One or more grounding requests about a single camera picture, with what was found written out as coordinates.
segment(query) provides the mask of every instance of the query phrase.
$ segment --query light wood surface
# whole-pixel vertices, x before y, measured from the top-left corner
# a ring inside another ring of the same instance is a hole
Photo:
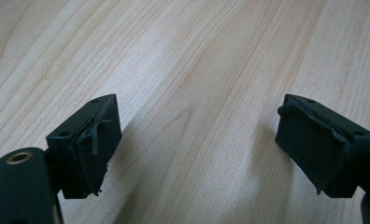
[[[0,0],[0,157],[116,93],[102,193],[66,223],[361,223],[276,145],[285,93],[370,130],[370,0]]]

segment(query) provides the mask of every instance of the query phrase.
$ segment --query screw hole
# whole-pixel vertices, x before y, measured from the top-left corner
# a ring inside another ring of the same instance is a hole
[[[359,136],[364,136],[365,134],[364,133],[362,133],[362,132],[353,132],[354,134],[356,134],[356,135],[359,135]]]
[[[70,134],[70,132],[62,132],[62,133],[60,133],[60,136],[61,137],[66,137],[66,136],[68,136]]]
[[[7,159],[7,163],[10,164],[10,165],[19,164],[19,163],[22,163],[24,161],[27,161],[32,156],[33,156],[33,154],[31,152],[20,152],[20,153],[17,153],[15,155],[9,157],[9,159]]]

